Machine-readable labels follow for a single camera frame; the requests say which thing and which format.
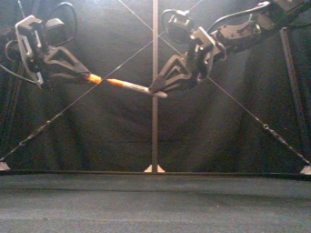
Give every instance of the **black fabric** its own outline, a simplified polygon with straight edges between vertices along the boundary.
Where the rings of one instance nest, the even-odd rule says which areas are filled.
[[[76,58],[93,74],[149,86],[153,65],[152,1],[69,2],[77,13],[79,32],[67,48]],[[159,11],[168,8],[187,10],[199,2],[159,1]],[[192,9],[191,17],[196,26],[207,29],[218,18],[256,6],[258,2],[203,1]],[[49,9],[56,3],[59,1],[49,3]],[[69,24],[71,17],[65,11],[59,14]],[[174,44],[165,35],[161,37],[180,52],[184,51],[186,46]],[[306,51],[296,54],[295,62],[300,75],[306,77],[302,89],[306,115],[310,116],[307,37],[310,29],[295,31],[292,43],[294,47]],[[159,70],[176,53],[159,38]],[[211,78],[300,150],[279,35],[214,64]],[[64,85],[56,82],[49,93],[23,84],[11,147],[92,86],[88,83]],[[151,164],[151,129],[152,98],[103,82],[7,162],[13,168],[144,171]],[[207,80],[191,90],[171,93],[167,99],[159,99],[159,165],[167,171],[299,172],[304,163]]]

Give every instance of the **pole base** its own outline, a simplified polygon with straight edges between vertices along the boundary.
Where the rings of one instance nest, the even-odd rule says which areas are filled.
[[[0,162],[0,171],[7,171],[7,170],[9,170],[7,162]]]
[[[300,171],[300,174],[311,175],[311,166],[304,166],[304,169]]]
[[[144,172],[152,172],[152,165],[144,170]],[[156,172],[165,172],[160,166],[156,167]]]

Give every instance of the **dark backdrop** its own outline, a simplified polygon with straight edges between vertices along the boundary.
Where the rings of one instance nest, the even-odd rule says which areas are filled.
[[[47,15],[59,2],[43,1],[45,5],[40,6],[39,16]],[[149,86],[153,53],[152,1],[69,2],[77,12],[79,33],[67,47],[77,59],[93,74]],[[202,25],[207,29],[218,18],[255,7],[258,2],[190,0],[172,3],[159,0],[159,11],[168,8],[192,9],[196,26]],[[23,3],[29,14],[33,1]],[[72,23],[68,11],[60,12],[60,18],[67,25]],[[169,57],[184,50],[165,35],[161,37],[167,42],[159,38],[159,70]],[[310,29],[295,31],[291,46],[299,71],[304,116],[310,125],[311,52],[307,38]],[[279,34],[251,50],[216,63],[211,78],[300,151]],[[3,154],[92,87],[92,84],[55,83],[53,92],[49,93],[21,82],[12,116],[7,103],[13,96],[8,90],[16,82],[20,81],[1,73],[3,134],[7,132],[8,119],[12,123],[9,132],[4,134],[9,140],[3,144]],[[151,164],[151,136],[152,98],[103,83],[29,144],[16,151],[7,162],[12,168],[23,169],[144,171]],[[172,93],[167,99],[159,99],[159,165],[165,171],[174,172],[299,172],[304,163],[266,132],[220,88],[207,80],[190,91]]]

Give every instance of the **metal pole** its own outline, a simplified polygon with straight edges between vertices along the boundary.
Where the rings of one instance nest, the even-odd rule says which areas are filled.
[[[284,51],[284,57],[287,62],[287,70],[288,70],[288,77],[291,82],[291,93],[292,93],[292,100],[298,118],[298,126],[300,130],[300,139],[302,139],[302,146],[303,146],[303,154],[310,158],[311,156],[311,145],[307,135],[307,125],[304,119],[304,108],[302,103],[300,91],[299,91],[299,80],[295,72],[295,66],[292,62],[292,54],[291,54],[291,44],[288,38],[288,28],[282,28],[280,30],[280,39]]]
[[[153,80],[157,76],[157,0],[153,0]],[[152,98],[152,172],[157,172],[157,97]]]

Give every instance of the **wire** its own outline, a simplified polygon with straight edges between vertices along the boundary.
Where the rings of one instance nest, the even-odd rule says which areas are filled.
[[[45,19],[45,22],[48,21],[48,19],[51,19],[51,17],[55,15],[55,13],[63,8],[63,7],[69,7],[71,11],[72,11],[72,14],[73,14],[73,19],[75,19],[75,30],[73,30],[73,35],[63,42],[57,43],[56,45],[53,46],[61,46],[67,43],[69,43],[75,37],[76,37],[76,34],[77,34],[77,18],[76,18],[76,11],[75,11],[75,8],[73,8],[73,5],[69,4],[68,2],[63,2],[60,4],[56,5],[56,7],[53,8],[52,12],[49,13],[47,19]]]
[[[270,5],[271,5],[271,2],[264,1],[264,2],[259,3],[259,5],[258,5],[255,8],[252,8],[252,9],[250,9],[250,10],[246,10],[246,11],[242,11],[242,12],[238,12],[238,13],[234,13],[234,14],[231,14],[231,15],[227,15],[227,16],[222,17],[222,18],[218,19],[216,22],[211,25],[211,27],[210,27],[207,33],[211,34],[214,28],[216,27],[216,25],[218,25],[222,21],[228,20],[228,19],[232,19],[232,18],[236,18],[236,17],[240,17],[240,16],[243,16],[243,15],[250,15],[250,14],[252,14],[252,13],[255,13],[255,12],[259,12],[259,11],[262,11],[264,8],[267,8]]]
[[[8,68],[5,68],[1,64],[0,64],[0,67],[1,67],[11,75],[13,75],[15,77],[23,79],[23,80],[27,81],[28,83],[35,84],[35,81],[29,80],[28,78],[25,78],[25,77],[23,77],[23,76],[19,76],[13,71],[11,71]]]

